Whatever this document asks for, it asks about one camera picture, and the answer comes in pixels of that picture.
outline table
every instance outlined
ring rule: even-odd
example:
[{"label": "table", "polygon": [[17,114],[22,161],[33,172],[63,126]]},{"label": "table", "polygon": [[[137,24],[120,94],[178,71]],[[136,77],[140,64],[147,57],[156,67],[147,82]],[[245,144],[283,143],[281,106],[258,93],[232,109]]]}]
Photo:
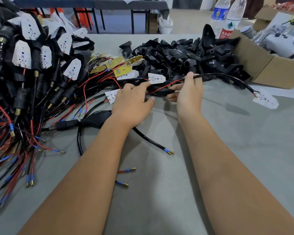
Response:
[{"label": "table", "polygon": [[[149,39],[171,43],[198,36],[201,34],[88,37],[95,42],[96,52],[121,56],[118,46],[129,40],[134,48]],[[219,80],[205,82],[204,89],[204,117],[294,216],[294,99],[277,97],[278,109],[270,110],[254,103],[248,90],[238,90]],[[97,110],[111,107],[104,104]],[[130,132],[120,169],[136,167],[137,171],[118,175],[118,180],[130,186],[128,189],[115,186],[104,234],[213,234],[188,147],[177,123],[176,105],[165,98],[156,98],[152,113],[138,129],[175,155],[165,154]],[[82,146],[86,149],[98,130],[88,128],[83,132]],[[72,129],[44,136],[47,145],[63,149],[66,154],[48,152],[40,156],[34,187],[25,188],[25,178],[18,182],[8,206],[0,214],[0,234],[15,234],[78,160],[76,133],[77,129]]]},{"label": "table", "polygon": [[[99,29],[98,29],[95,9],[100,10],[102,21],[103,21],[103,16],[102,16],[101,10],[131,10],[132,34],[134,34],[134,16],[133,16],[134,13],[146,13],[146,21],[148,21],[148,28],[147,28],[148,34],[150,33],[150,10],[159,10],[160,14],[163,15],[164,19],[167,19],[169,15],[169,7],[167,2],[165,1],[134,0],[126,4],[126,2],[123,0],[14,0],[14,3],[19,8],[23,8],[23,9],[35,8],[36,11],[38,11],[37,8],[56,8],[56,7],[73,8],[79,27],[81,27],[81,24],[79,23],[77,13],[78,12],[93,13],[97,34],[99,34]],[[85,11],[76,11],[76,8],[79,8],[79,7],[84,8]],[[88,18],[88,15],[86,16],[87,16],[88,23],[91,30],[90,20]]]}]

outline bottle label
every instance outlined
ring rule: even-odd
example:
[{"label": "bottle label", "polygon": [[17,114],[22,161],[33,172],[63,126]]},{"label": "bottle label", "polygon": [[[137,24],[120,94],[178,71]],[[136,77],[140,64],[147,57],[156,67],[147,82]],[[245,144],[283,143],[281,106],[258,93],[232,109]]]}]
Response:
[{"label": "bottle label", "polygon": [[230,20],[226,19],[224,22],[224,27],[220,34],[220,39],[228,39],[232,34],[233,30],[239,25],[240,20]]},{"label": "bottle label", "polygon": [[218,21],[223,21],[226,17],[226,14],[228,12],[228,9],[223,9],[223,8],[214,8],[213,14],[211,19],[213,20],[218,20]]}]

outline black table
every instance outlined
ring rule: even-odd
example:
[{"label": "black table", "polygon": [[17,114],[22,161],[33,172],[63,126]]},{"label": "black table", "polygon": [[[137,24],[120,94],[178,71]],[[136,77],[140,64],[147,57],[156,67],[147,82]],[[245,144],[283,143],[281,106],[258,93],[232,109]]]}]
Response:
[{"label": "black table", "polygon": [[[145,13],[146,21],[148,21],[147,33],[150,33],[150,11],[158,10],[161,15],[163,15],[164,19],[168,18],[169,15],[169,7],[165,1],[142,1],[142,0],[134,0],[129,4],[126,4],[123,0],[14,0],[14,3],[21,9],[32,9],[39,14],[38,8],[55,8],[56,13],[58,13],[57,7],[62,8],[73,8],[75,17],[78,23],[78,26],[81,27],[81,24],[78,19],[77,13],[92,13],[94,15],[95,26],[97,30],[97,34],[99,34],[97,19],[95,15],[95,9],[100,10],[103,27],[103,15],[102,10],[131,10],[131,18],[132,18],[132,34],[134,34],[134,13]],[[76,8],[84,8],[82,11],[77,11]],[[88,24],[90,26],[90,19],[87,16]]]}]

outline forearm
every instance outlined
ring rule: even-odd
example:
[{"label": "forearm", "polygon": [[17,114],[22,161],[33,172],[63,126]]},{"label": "forearm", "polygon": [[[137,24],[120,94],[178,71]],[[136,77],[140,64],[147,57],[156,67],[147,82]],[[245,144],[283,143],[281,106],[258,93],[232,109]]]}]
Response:
[{"label": "forearm", "polygon": [[110,117],[19,234],[102,234],[129,129]]},{"label": "forearm", "polygon": [[228,149],[200,113],[180,123],[217,235],[294,235],[294,218]]}]

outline hand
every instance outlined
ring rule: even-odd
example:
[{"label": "hand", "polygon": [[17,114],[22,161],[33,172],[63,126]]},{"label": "hand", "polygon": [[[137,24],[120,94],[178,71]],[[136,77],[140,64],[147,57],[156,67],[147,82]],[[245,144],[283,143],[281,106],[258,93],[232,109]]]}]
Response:
[{"label": "hand", "polygon": [[117,93],[112,107],[112,117],[129,130],[141,124],[155,104],[154,97],[144,102],[146,89],[149,86],[149,82],[143,82],[139,86],[125,84],[123,90]]},{"label": "hand", "polygon": [[171,102],[177,102],[177,115],[179,119],[186,118],[192,113],[199,113],[203,99],[203,80],[202,78],[194,79],[194,74],[189,72],[184,83],[176,84],[169,89],[177,90],[167,95]]}]

